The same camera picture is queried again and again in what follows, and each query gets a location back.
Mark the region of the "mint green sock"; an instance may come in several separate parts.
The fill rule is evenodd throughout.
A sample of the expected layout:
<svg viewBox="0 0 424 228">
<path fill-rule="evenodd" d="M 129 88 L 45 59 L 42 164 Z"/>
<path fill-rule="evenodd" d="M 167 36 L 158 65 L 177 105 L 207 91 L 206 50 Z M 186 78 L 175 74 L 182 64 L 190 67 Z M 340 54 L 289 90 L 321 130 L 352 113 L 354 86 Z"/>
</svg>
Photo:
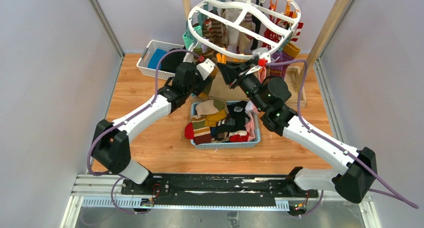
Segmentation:
<svg viewBox="0 0 424 228">
<path fill-rule="evenodd" d="M 200 35 L 200 36 L 203 35 L 201 25 L 195 24 L 195 26 L 193 28 L 198 35 Z M 186 48 L 190 48 L 190 46 L 193 43 L 196 44 L 196 42 L 197 42 L 197 40 L 193 37 L 193 35 L 191 34 L 191 32 L 189 30 L 188 24 L 186 25 L 186 30 L 185 30 L 184 34 L 182 35 L 182 39 L 183 39 L 183 42 L 184 42 L 184 45 L 185 45 Z"/>
</svg>

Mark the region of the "striped olive sock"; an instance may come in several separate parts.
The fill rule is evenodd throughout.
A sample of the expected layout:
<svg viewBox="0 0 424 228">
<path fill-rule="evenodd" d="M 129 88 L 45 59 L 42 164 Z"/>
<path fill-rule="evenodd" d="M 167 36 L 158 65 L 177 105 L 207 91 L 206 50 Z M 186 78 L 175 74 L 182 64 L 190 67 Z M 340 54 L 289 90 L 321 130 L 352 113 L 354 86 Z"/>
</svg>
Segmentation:
<svg viewBox="0 0 424 228">
<path fill-rule="evenodd" d="M 209 126 L 205 125 L 205 122 L 205 118 L 193 118 L 191 121 L 194 135 L 193 141 L 196 145 L 210 143 L 212 140 L 211 130 Z"/>
</svg>

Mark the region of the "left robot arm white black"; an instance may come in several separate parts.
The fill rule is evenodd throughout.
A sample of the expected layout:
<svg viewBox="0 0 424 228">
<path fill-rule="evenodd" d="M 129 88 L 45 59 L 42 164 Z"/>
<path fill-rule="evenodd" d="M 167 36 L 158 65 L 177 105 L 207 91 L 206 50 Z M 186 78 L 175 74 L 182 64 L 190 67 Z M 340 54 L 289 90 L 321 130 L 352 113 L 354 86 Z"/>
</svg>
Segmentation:
<svg viewBox="0 0 424 228">
<path fill-rule="evenodd" d="M 89 157 L 108 172 L 133 181 L 139 193 L 150 193 L 154 187 L 152 173 L 131 158 L 131 142 L 155 121 L 179 109 L 192 94 L 200 94 L 210 84 L 214 66 L 210 59 L 198 65 L 183 62 L 174 77 L 145 104 L 112 122 L 105 119 L 98 122 Z"/>
</svg>

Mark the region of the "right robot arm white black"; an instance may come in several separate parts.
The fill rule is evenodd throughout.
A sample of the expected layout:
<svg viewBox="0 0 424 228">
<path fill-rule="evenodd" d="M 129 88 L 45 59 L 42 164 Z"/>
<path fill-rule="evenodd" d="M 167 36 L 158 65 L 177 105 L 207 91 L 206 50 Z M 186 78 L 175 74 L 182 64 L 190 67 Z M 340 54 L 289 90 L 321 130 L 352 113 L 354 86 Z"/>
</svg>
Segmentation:
<svg viewBox="0 0 424 228">
<path fill-rule="evenodd" d="M 218 63 L 223 80 L 229 88 L 239 87 L 262 112 L 262 124 L 271 132 L 293 140 L 309 149 L 328 164 L 329 170 L 296 167 L 290 172 L 286 191 L 294 197 L 305 190 L 325 190 L 338 193 L 345 200 L 359 204 L 375 181 L 375 152 L 364 147 L 347 145 L 307 122 L 298 111 L 286 105 L 291 97 L 286 82 L 271 77 L 261 82 L 246 64 Z"/>
</svg>

